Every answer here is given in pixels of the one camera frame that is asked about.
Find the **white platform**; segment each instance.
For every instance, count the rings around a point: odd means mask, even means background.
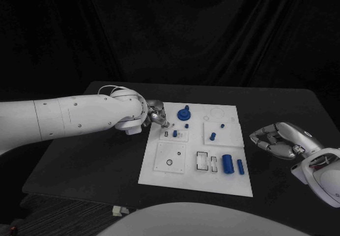
[[[192,118],[188,121],[181,121],[178,111],[185,109],[186,105],[189,105]],[[175,126],[162,129],[161,125],[152,124],[139,183],[253,197],[237,107],[166,102],[165,109],[168,120],[172,124],[175,123]],[[208,133],[205,134],[205,128],[210,128],[208,132],[215,131],[217,142],[205,140],[210,136]],[[174,130],[179,130],[178,133],[182,135],[174,137]],[[158,152],[161,144],[168,146],[166,155],[163,152]],[[198,152],[208,153],[208,171],[197,169]],[[225,154],[233,155],[234,174],[224,172],[222,156]],[[218,173],[212,173],[212,156],[217,157]],[[240,174],[238,159],[244,163],[244,175]],[[178,168],[184,165],[182,161],[185,161],[185,169]]]

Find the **robotic hand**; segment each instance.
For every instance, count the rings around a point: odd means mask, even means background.
[[[104,87],[122,90],[110,96]],[[129,135],[142,132],[152,122],[169,127],[163,102],[146,100],[126,87],[104,86],[97,95],[0,103],[0,155],[40,141],[110,129]]]
[[[259,139],[263,135],[267,135],[270,143]],[[264,127],[250,137],[274,156],[286,160],[299,155],[306,158],[293,166],[292,172],[310,185],[318,196],[333,207],[340,207],[340,150],[325,148],[318,139],[289,122]]]

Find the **cable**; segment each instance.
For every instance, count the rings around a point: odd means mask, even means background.
[[[101,93],[101,89],[106,88],[106,87],[116,87],[114,89],[117,89],[117,88],[120,88],[120,89],[129,89],[129,88],[126,88],[126,87],[123,87],[123,86],[106,85],[106,86],[103,86],[103,87],[100,88],[99,94]]]

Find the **white board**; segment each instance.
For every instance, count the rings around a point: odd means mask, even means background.
[[[178,118],[178,112],[179,110],[185,109],[186,105],[189,105],[192,118],[188,121],[182,121]],[[169,128],[162,129],[161,125],[155,123],[152,124],[139,183],[253,197],[254,194],[247,166],[246,150],[243,147],[244,139],[241,129],[225,129],[230,131],[222,132],[222,134],[220,135],[220,138],[227,135],[227,133],[230,133],[230,137],[238,137],[238,139],[241,137],[241,140],[238,140],[237,142],[241,147],[228,146],[225,144],[221,146],[205,143],[205,122],[217,122],[218,124],[224,123],[225,128],[237,127],[240,124],[237,107],[166,102],[165,109],[168,120],[172,124],[175,123],[175,126],[172,125]],[[179,138],[174,137],[175,130],[184,131],[184,136],[181,136]],[[166,131],[169,132],[169,137],[162,138]],[[185,171],[184,169],[181,169],[182,171],[175,173],[175,171],[172,172],[168,170],[155,170],[156,166],[159,166],[161,164],[168,167],[165,163],[169,160],[169,156],[163,157],[161,154],[158,154],[161,143],[185,145]],[[198,170],[198,152],[208,153],[208,171]],[[233,155],[235,169],[234,174],[225,174],[224,172],[222,156],[225,154]],[[212,163],[212,157],[217,157],[217,163]],[[241,159],[244,163],[244,175],[240,174],[237,163],[238,159]]]

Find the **black table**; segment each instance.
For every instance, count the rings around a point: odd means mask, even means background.
[[[254,197],[139,184],[150,128],[132,136],[113,128],[55,140],[24,192],[133,208],[198,202],[250,212],[310,234],[339,235],[340,209],[319,199],[292,174],[290,168],[302,158],[286,161],[273,157],[248,137],[261,127],[289,121],[328,147],[339,147],[340,133],[310,90],[93,82],[86,94],[96,94],[109,84],[136,90],[146,99],[237,105]],[[106,94],[110,91],[110,88],[103,90]]]

